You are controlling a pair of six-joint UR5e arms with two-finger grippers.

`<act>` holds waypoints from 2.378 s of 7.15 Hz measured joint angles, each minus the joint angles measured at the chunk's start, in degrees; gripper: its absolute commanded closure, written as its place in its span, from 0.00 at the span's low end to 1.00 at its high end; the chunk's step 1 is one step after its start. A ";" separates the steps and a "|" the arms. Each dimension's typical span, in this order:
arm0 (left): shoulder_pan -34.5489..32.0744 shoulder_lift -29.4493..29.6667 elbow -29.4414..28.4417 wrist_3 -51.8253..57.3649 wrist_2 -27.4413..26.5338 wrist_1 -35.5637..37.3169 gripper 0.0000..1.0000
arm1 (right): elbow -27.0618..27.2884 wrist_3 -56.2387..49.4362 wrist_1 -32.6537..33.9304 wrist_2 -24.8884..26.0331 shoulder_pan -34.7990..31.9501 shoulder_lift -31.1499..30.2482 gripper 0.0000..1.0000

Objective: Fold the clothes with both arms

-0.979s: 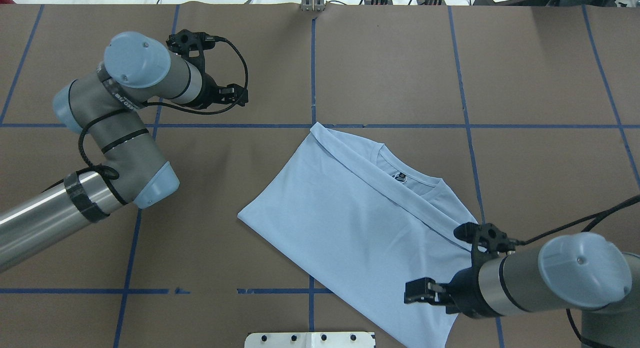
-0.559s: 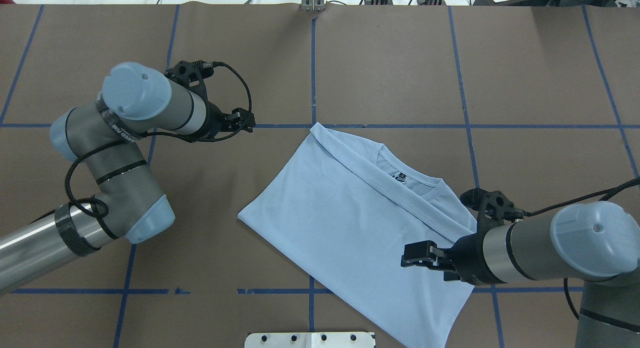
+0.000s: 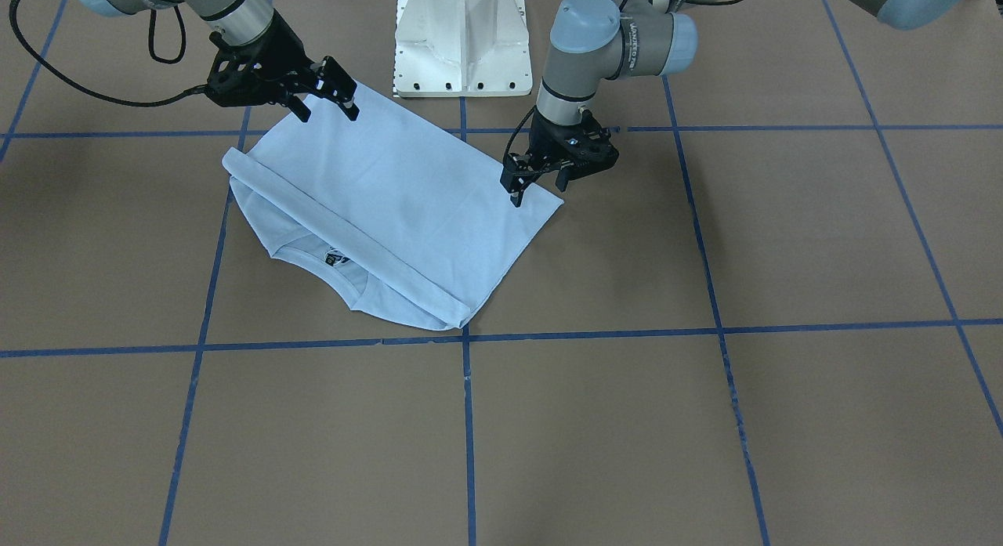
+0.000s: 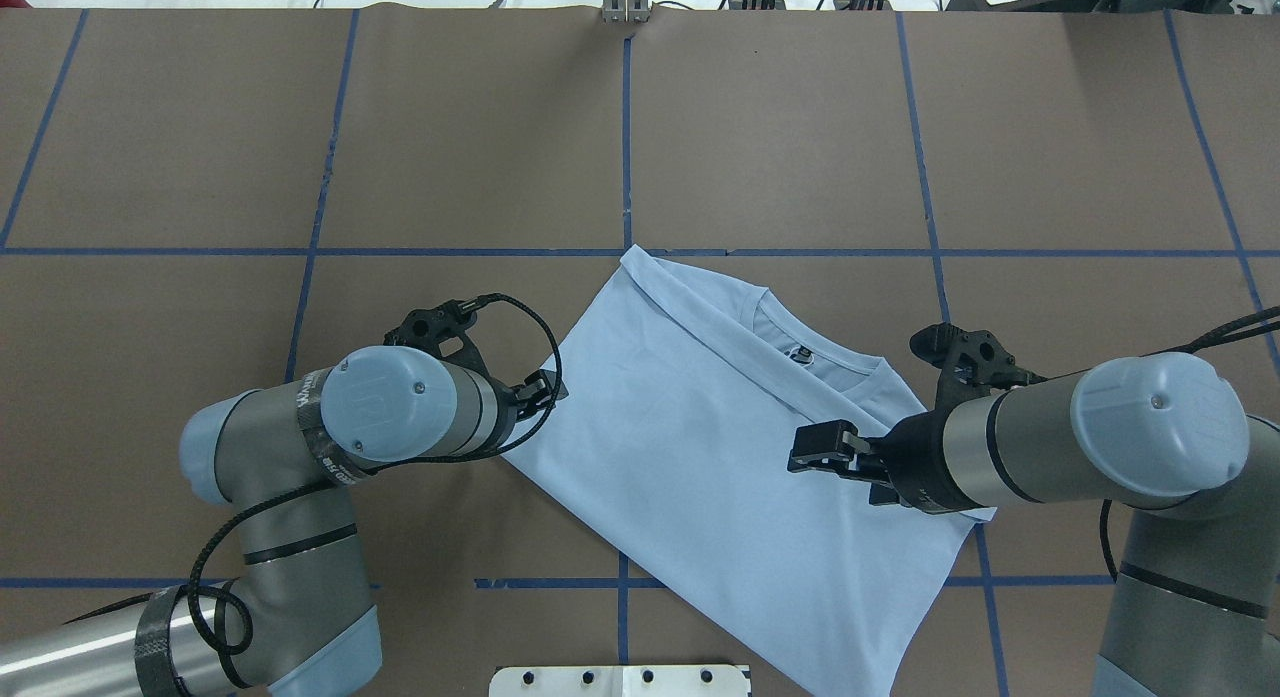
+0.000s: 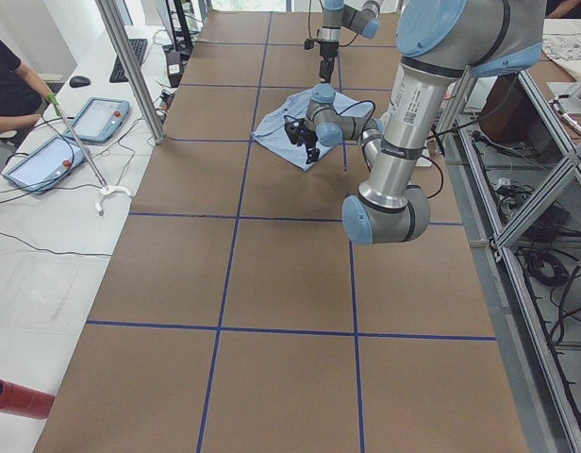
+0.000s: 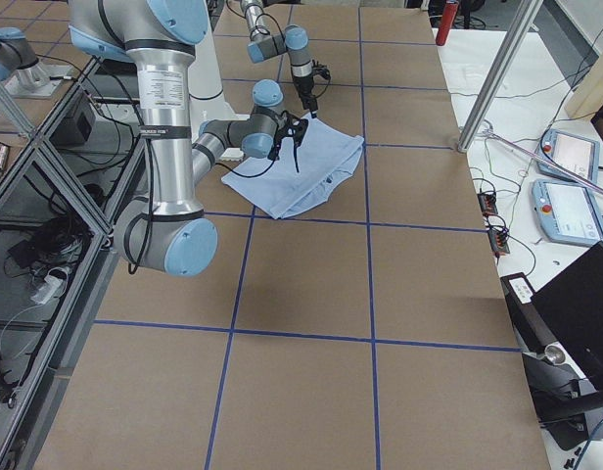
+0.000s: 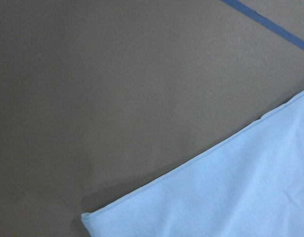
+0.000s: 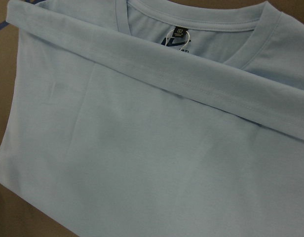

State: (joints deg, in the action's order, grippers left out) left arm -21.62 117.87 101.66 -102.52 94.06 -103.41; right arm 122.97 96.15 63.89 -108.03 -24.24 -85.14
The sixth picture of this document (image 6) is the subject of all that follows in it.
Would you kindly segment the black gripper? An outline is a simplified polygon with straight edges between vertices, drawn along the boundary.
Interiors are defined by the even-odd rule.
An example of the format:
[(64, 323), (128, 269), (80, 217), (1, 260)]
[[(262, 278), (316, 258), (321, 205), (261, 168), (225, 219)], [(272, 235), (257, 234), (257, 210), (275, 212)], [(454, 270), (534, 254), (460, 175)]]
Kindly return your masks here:
[(312, 75), (295, 76), (294, 85), (299, 97), (302, 99), (302, 106), (310, 113), (312, 118), (317, 118), (318, 103), (313, 95), (314, 78)]
[(284, 123), (278, 127), (274, 135), (273, 146), (267, 156), (270, 161), (279, 160), (279, 152), (285, 138), (293, 139), (293, 160), (296, 173), (300, 173), (298, 151), (308, 129), (308, 119), (285, 113)]

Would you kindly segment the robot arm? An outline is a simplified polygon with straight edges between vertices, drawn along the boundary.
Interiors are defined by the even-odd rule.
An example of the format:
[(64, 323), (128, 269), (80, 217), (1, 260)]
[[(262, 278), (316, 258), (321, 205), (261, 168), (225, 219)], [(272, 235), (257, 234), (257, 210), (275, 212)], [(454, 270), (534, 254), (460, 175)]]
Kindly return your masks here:
[(209, 119), (193, 130), (189, 68), (211, 32), (203, 1), (71, 1), (69, 7), (75, 47), (137, 69), (149, 193), (117, 219), (116, 250), (132, 270), (197, 275), (217, 248), (216, 228), (196, 197), (199, 181), (230, 148), (276, 161), (284, 139), (301, 145), (308, 121), (286, 111), (280, 86), (264, 79), (254, 86), (248, 118)]
[(317, 117), (318, 103), (314, 94), (314, 77), (325, 70), (312, 58), (306, 30), (296, 24), (282, 29), (265, 9), (276, 1), (241, 1), (240, 10), (249, 33), (247, 46), (250, 60), (259, 64), (272, 58), (287, 55), (293, 84), (302, 108)]

